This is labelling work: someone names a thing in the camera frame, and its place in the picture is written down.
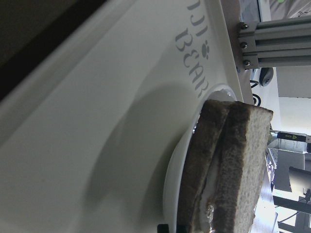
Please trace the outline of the black computer mouse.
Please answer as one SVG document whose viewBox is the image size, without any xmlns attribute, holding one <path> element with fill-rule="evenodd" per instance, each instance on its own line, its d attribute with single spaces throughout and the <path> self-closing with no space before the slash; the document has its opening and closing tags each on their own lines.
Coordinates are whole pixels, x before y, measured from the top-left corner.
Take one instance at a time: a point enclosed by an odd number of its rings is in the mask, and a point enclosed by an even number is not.
<svg viewBox="0 0 311 233">
<path fill-rule="evenodd" d="M 259 84 L 263 87 L 267 86 L 274 75 L 274 70 L 272 67 L 263 67 L 260 70 L 259 74 Z"/>
</svg>

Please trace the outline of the bread slice with egg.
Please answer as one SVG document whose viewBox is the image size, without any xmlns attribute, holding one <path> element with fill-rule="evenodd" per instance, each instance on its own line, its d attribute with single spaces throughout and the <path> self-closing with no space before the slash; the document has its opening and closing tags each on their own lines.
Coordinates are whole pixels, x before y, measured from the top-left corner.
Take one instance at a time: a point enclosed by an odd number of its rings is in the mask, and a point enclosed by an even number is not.
<svg viewBox="0 0 311 233">
<path fill-rule="evenodd" d="M 177 228 L 193 233 L 199 226 L 201 194 L 218 139 L 233 102 L 207 100 L 203 104 L 196 129 L 190 139 L 179 191 Z"/>
</svg>

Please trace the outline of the cream plastic tray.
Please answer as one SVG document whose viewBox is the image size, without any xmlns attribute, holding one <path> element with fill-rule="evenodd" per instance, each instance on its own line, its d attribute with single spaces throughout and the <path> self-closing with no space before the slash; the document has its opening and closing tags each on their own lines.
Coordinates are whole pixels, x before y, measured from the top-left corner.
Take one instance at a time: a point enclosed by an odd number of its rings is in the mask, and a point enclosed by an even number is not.
<svg viewBox="0 0 311 233">
<path fill-rule="evenodd" d="M 0 104 L 3 233 L 154 233 L 171 154 L 218 84 L 219 0 L 111 0 Z"/>
</svg>

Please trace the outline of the aluminium frame post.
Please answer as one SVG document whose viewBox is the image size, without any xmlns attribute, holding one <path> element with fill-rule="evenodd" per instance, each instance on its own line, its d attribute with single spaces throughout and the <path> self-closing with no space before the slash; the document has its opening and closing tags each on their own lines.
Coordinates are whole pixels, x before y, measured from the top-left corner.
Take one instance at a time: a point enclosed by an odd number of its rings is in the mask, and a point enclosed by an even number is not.
<svg viewBox="0 0 311 233">
<path fill-rule="evenodd" d="M 245 69 L 311 64 L 311 17 L 241 22 L 238 41 Z"/>
</svg>

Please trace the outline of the white round plate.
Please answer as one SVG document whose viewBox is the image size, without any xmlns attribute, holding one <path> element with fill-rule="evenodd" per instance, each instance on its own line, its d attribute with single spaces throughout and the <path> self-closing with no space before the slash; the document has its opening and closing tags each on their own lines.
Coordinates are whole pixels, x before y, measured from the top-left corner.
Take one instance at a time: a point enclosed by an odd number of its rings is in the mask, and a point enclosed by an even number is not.
<svg viewBox="0 0 311 233">
<path fill-rule="evenodd" d="M 202 97 L 195 113 L 190 122 L 189 127 L 181 137 L 180 141 L 176 145 L 170 162 L 167 167 L 165 182 L 163 187 L 163 199 L 162 209 L 164 216 L 164 224 L 157 226 L 159 233 L 175 233 L 177 232 L 177 209 L 179 190 L 182 179 L 183 167 L 190 144 L 190 139 L 196 128 L 197 121 L 203 104 L 208 99 L 220 100 L 220 101 L 236 101 L 236 95 L 229 85 L 221 83 L 213 86 Z"/>
</svg>

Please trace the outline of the toast bread slice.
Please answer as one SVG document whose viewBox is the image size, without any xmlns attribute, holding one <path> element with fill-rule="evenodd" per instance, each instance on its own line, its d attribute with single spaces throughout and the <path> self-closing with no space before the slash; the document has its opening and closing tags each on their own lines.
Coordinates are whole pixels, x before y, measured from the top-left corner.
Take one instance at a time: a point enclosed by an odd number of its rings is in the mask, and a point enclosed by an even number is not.
<svg viewBox="0 0 311 233">
<path fill-rule="evenodd" d="M 210 221 L 214 233 L 247 233 L 255 217 L 273 112 L 235 102 L 225 122 Z"/>
</svg>

